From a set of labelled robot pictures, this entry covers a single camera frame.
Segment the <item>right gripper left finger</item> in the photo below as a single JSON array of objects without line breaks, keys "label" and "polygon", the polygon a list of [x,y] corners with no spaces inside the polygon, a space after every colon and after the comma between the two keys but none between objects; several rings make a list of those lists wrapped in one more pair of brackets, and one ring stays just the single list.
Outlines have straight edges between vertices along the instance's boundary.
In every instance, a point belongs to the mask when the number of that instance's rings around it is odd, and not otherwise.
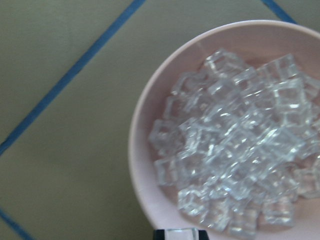
[{"label": "right gripper left finger", "polygon": [[164,229],[155,229],[153,231],[152,239],[153,240],[165,240],[166,234]]}]

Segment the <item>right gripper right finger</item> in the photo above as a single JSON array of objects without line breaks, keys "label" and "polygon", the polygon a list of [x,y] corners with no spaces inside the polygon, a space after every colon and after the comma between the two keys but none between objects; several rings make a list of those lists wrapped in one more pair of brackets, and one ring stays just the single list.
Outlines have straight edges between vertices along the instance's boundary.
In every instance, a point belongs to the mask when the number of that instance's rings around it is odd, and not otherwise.
[{"label": "right gripper right finger", "polygon": [[198,230],[198,239],[199,240],[209,240],[208,233],[205,230]]}]

